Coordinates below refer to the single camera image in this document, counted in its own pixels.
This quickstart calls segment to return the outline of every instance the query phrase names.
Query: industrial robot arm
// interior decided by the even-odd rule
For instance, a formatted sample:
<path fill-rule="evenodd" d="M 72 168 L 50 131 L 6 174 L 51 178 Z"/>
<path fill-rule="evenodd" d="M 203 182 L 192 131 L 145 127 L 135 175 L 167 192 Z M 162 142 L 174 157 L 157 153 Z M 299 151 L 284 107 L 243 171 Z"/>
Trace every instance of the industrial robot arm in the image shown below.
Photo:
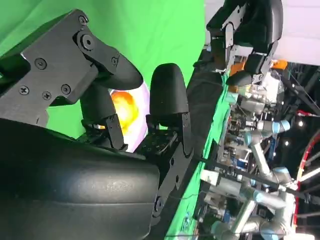
<path fill-rule="evenodd" d="M 272 64 L 283 31 L 281 0 L 226 0 L 206 26 L 216 72 L 229 72 L 238 46 L 253 47 L 244 70 L 227 80 L 243 86 L 260 82 Z"/>

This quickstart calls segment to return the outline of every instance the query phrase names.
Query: yellow light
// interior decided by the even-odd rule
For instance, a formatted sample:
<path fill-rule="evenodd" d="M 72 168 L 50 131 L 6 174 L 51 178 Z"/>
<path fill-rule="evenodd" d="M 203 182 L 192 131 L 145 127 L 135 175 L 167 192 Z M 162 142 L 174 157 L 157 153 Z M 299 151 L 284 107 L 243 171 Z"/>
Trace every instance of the yellow light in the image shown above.
<path fill-rule="evenodd" d="M 115 111 L 118 115 L 123 134 L 128 132 L 129 126 L 139 115 L 138 106 L 133 96 L 126 91 L 115 91 L 111 94 Z"/>

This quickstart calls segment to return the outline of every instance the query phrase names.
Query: white wall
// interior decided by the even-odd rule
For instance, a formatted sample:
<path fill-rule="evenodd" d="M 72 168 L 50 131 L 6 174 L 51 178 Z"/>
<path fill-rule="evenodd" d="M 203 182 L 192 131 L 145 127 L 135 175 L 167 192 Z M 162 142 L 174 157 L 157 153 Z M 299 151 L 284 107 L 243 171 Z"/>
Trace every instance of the white wall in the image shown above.
<path fill-rule="evenodd" d="M 205 0 L 206 23 L 223 5 L 223 0 Z M 283 34 L 275 52 L 276 59 L 320 66 L 320 0 L 282 0 Z M 206 44 L 210 42 L 208 31 Z M 238 55 L 248 55 L 242 47 Z"/>

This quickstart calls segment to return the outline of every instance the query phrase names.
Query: orange object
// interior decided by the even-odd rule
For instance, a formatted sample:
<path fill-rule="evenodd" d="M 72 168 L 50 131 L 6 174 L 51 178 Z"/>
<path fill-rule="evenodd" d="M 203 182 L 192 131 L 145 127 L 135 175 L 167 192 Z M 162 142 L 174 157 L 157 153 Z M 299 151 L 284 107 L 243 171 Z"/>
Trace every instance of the orange object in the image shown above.
<path fill-rule="evenodd" d="M 273 69 L 286 69 L 286 67 L 288 66 L 288 62 L 286 60 L 277 60 L 274 61 L 272 68 Z"/>
<path fill-rule="evenodd" d="M 235 73 L 243 70 L 245 68 L 245 64 L 246 64 L 246 61 L 238 62 L 238 63 L 233 64 L 231 66 L 231 69 L 230 69 L 230 76 L 232 76 Z"/>
<path fill-rule="evenodd" d="M 122 133 L 126 134 L 129 126 L 139 115 L 138 106 L 134 97 L 126 91 L 115 91 L 111 94 L 111 98 L 119 117 Z"/>

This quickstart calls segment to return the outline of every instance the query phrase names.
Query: orange part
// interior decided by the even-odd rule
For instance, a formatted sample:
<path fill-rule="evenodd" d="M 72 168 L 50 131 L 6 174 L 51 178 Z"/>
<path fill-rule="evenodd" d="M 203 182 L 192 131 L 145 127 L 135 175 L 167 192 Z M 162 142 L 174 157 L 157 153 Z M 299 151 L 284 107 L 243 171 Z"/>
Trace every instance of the orange part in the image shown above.
<path fill-rule="evenodd" d="M 273 63 L 272 68 L 273 69 L 286 69 L 286 67 L 288 66 L 288 62 L 286 60 L 277 60 Z"/>
<path fill-rule="evenodd" d="M 243 70 L 245 68 L 245 64 L 246 64 L 246 61 L 238 62 L 238 63 L 233 64 L 231 66 L 231 69 L 230 69 L 230 76 L 232 76 L 235 73 Z"/>

